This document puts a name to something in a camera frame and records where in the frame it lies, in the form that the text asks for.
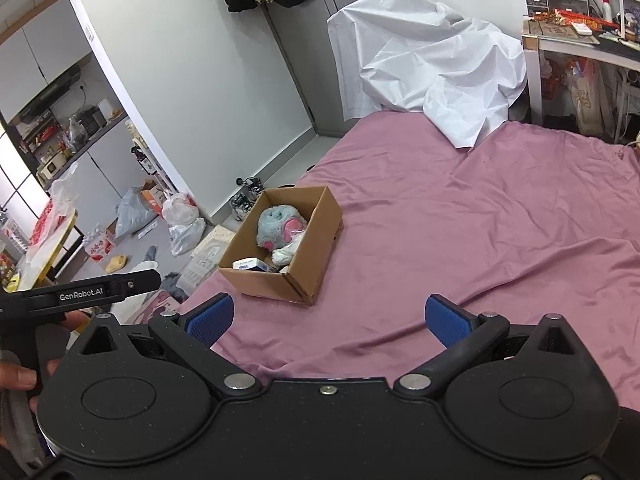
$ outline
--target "table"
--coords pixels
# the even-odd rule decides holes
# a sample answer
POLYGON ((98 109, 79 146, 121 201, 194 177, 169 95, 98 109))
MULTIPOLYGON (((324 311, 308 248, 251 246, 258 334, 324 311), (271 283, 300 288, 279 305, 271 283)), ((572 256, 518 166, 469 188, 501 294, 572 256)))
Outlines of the table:
MULTIPOLYGON (((522 47, 524 49, 525 63, 527 65, 527 79, 529 81, 529 99, 531 104, 531 120, 534 124, 542 124, 542 81, 540 79, 540 52, 558 52, 560 54, 570 54, 610 63, 615 66, 636 70, 640 72, 640 60, 635 59, 636 53, 630 52, 629 56, 615 54, 604 50, 599 45, 577 43, 566 38, 553 38, 531 34, 529 30, 529 20, 525 20, 522 31, 522 47)), ((626 86, 626 73, 623 76, 623 85, 626 86)), ((618 98, 618 122, 616 125, 615 142, 620 138, 620 128, 622 126, 625 92, 621 92, 618 98)))
POLYGON ((30 259, 29 263, 24 256, 17 265, 17 272, 20 272, 20 283, 18 290, 30 290, 46 280, 47 273, 56 261, 70 232, 76 225, 78 212, 66 216, 62 224, 54 233, 44 241, 37 252, 30 259))

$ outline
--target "human hand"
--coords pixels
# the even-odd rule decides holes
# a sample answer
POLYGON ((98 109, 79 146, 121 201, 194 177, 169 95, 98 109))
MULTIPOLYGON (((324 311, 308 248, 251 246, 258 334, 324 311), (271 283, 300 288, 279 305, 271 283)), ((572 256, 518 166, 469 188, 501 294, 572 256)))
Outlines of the human hand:
MULTIPOLYGON (((66 329, 73 331, 81 326, 84 326, 89 321, 89 317, 84 312, 79 310, 73 312, 67 312, 65 320, 60 322, 60 325, 66 329)), ((47 363, 47 372, 49 375, 53 375, 60 364, 60 359, 55 359, 47 363)), ((23 366, 11 363, 9 361, 0 361, 0 390, 11 390, 14 392, 28 392, 33 390, 38 381, 38 376, 35 370, 25 368, 23 366)), ((36 411, 38 405, 38 397, 31 397, 29 406, 32 412, 36 411)), ((7 442, 4 436, 2 436, 2 430, 0 429, 0 446, 7 448, 7 442)))

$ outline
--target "pink bedsheet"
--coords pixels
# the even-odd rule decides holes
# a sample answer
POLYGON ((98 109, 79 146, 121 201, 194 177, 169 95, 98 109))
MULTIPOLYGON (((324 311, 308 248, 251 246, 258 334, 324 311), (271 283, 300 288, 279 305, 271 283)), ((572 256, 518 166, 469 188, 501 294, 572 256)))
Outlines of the pink bedsheet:
POLYGON ((443 350, 433 293, 518 324, 566 316, 623 406, 640 409, 640 165, 634 150, 506 123, 469 154, 422 114, 380 112, 299 182, 327 184, 344 231, 316 306, 250 298, 214 350, 262 379, 395 380, 443 350))

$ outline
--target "pink plush ear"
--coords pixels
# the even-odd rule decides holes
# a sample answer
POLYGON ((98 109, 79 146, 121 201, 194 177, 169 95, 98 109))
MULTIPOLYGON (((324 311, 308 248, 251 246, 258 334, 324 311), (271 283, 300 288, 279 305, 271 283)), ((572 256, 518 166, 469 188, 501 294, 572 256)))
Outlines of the pink plush ear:
POLYGON ((297 218, 290 218, 285 222, 282 230, 284 241, 286 241, 287 244, 290 244, 293 240, 293 234, 298 231, 304 231, 305 227, 297 218))

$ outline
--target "blue plush toy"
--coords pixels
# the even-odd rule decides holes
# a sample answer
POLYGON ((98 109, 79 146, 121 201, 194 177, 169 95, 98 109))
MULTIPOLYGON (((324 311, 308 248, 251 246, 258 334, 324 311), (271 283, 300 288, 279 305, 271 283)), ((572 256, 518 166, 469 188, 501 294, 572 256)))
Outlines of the blue plush toy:
POLYGON ((265 209, 258 220, 256 241, 270 251, 291 243, 296 232, 306 228, 306 220, 292 205, 277 205, 265 209))

